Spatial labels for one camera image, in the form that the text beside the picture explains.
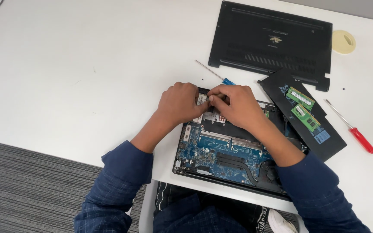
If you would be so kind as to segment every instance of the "ram stick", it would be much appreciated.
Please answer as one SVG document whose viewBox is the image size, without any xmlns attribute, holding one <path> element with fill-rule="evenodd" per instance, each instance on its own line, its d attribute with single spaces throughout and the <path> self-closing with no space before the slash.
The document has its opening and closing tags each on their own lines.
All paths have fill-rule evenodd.
<svg viewBox="0 0 373 233">
<path fill-rule="evenodd" d="M 294 89 L 293 87 L 289 88 L 286 96 L 296 101 L 297 103 L 301 104 L 303 107 L 309 109 L 309 111 L 312 110 L 313 104 L 315 103 L 313 99 L 305 96 L 304 94 Z"/>
<path fill-rule="evenodd" d="M 297 104 L 291 111 L 311 132 L 320 126 L 319 122 L 301 104 Z"/>
</svg>

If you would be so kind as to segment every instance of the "blue screwdriver handle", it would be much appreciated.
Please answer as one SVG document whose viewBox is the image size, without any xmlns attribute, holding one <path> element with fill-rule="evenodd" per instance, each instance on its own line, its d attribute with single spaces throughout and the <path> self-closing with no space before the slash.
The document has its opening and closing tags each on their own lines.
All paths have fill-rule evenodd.
<svg viewBox="0 0 373 233">
<path fill-rule="evenodd" d="M 235 85 L 235 83 L 231 82 L 231 81 L 228 80 L 227 78 L 224 78 L 223 83 L 224 83 L 225 85 Z"/>
</svg>

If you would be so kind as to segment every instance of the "white shoe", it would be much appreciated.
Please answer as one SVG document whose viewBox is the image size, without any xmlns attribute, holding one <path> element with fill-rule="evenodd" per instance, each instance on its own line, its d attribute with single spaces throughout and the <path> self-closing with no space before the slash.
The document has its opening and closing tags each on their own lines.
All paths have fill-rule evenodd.
<svg viewBox="0 0 373 233">
<path fill-rule="evenodd" d="M 274 209 L 269 211 L 269 225 L 274 233 L 297 233 L 296 227 L 293 223 L 285 220 L 281 214 Z"/>
</svg>

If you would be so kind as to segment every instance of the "motherboard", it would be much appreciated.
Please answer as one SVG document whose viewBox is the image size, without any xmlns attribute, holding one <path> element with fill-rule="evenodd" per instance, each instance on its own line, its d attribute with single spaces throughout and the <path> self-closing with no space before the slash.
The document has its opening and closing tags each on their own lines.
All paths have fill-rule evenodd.
<svg viewBox="0 0 373 233">
<path fill-rule="evenodd" d="M 197 104 L 206 100 L 200 93 Z M 259 102 L 267 118 L 282 117 L 274 104 Z M 257 193 L 286 196 L 270 153 L 253 135 L 224 119 L 217 109 L 184 123 L 174 161 L 173 172 L 208 181 L 222 181 L 232 187 Z M 283 134 L 288 125 L 281 119 Z M 307 149 L 298 139 L 296 146 Z"/>
</svg>

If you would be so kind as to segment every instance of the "navy blue shirt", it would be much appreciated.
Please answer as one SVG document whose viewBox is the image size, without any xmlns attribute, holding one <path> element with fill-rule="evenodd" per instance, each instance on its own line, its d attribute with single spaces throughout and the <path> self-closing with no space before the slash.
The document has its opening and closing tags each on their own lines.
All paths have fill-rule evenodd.
<svg viewBox="0 0 373 233">
<path fill-rule="evenodd" d="M 76 233 L 127 232 L 125 214 L 142 184 L 150 183 L 153 155 L 125 141 L 102 157 L 104 168 L 75 217 Z M 310 233 L 369 233 L 346 200 L 338 176 L 312 152 L 290 167 L 277 167 L 283 188 L 292 198 Z M 202 209 L 196 195 L 163 209 L 153 232 L 247 232 L 231 216 L 215 207 Z"/>
</svg>

